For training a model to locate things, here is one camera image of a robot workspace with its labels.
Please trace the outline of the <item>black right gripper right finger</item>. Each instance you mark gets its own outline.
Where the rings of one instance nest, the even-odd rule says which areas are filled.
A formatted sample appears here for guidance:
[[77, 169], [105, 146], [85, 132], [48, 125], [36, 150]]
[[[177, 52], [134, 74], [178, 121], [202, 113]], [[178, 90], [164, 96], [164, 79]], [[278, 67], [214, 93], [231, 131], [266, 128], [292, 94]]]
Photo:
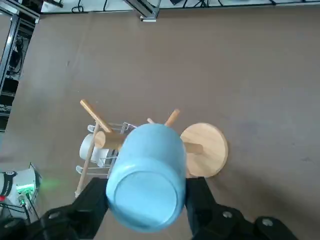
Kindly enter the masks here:
[[186, 179], [185, 207], [193, 240], [296, 240], [280, 220], [260, 216], [254, 222], [232, 207], [218, 204], [204, 177]]

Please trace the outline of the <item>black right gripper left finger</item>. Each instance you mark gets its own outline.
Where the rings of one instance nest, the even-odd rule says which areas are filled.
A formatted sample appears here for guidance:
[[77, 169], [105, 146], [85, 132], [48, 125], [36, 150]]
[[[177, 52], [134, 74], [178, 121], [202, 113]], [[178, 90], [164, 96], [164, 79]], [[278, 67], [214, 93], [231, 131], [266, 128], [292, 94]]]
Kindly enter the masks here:
[[0, 221], [2, 240], [92, 240], [108, 211], [106, 178], [94, 177], [72, 204], [48, 210], [27, 223], [19, 217]]

